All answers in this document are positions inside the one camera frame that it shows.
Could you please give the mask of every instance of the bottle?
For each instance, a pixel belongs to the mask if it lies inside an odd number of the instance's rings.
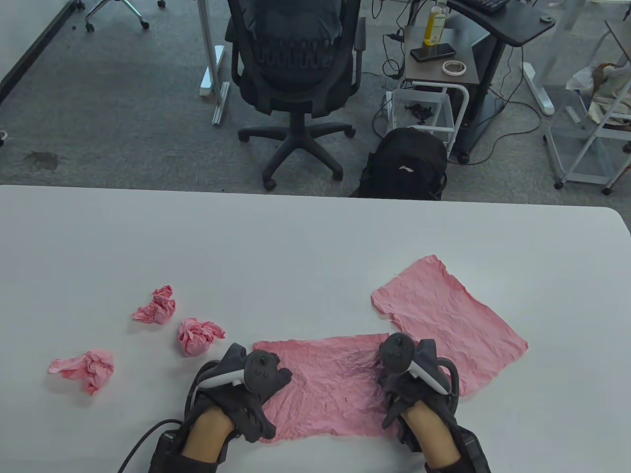
[[[430,17],[427,19],[427,27],[425,28],[425,39],[423,42],[426,46],[440,44],[446,18],[447,0],[436,0],[436,4],[430,10]]]

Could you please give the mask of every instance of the pink paper towel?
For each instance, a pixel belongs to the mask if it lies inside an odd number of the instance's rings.
[[[139,307],[132,315],[133,319],[144,324],[166,324],[175,313],[175,300],[171,299],[172,295],[171,286],[156,289],[151,303],[145,307]]]
[[[381,429],[386,409],[377,384],[379,345],[387,337],[255,343],[254,349],[276,353],[281,366],[293,372],[292,382],[263,406],[276,425],[270,443],[321,434],[393,435],[393,430]]]
[[[114,359],[107,350],[90,350],[76,358],[55,359],[48,372],[59,373],[70,380],[83,380],[83,389],[93,395],[112,376]]]
[[[200,322],[196,318],[185,318],[177,336],[186,356],[205,353],[215,338],[226,338],[226,332],[213,322]]]
[[[475,300],[436,255],[416,261],[374,291],[372,304],[415,340],[436,340],[438,356],[458,368],[463,396],[489,384],[528,349],[528,343]]]

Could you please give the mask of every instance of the hand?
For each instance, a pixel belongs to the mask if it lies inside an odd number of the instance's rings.
[[[269,422],[265,413],[263,413],[262,406],[275,393],[287,386],[291,380],[292,372],[290,370],[287,368],[278,370],[276,384],[264,398],[251,393],[244,385],[223,385],[215,388],[200,389],[196,405],[202,403],[202,406],[219,407],[230,418],[237,434],[243,434],[249,442],[255,442],[261,437],[274,438],[276,426]]]

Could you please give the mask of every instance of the keyboard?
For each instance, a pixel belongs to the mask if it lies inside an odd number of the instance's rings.
[[[510,0],[458,0],[460,3],[480,11],[492,12],[506,5]]]

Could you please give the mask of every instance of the baseboard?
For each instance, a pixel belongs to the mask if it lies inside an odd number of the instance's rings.
[[[48,46],[50,41],[52,41],[59,30],[64,26],[68,18],[70,18],[70,15],[75,12],[75,3],[75,0],[66,3],[44,32],[39,35],[15,66],[11,68],[5,78],[0,81],[0,104],[2,104],[11,90],[20,82],[20,79],[27,73],[28,69],[33,65],[44,49],[46,49],[46,46]]]

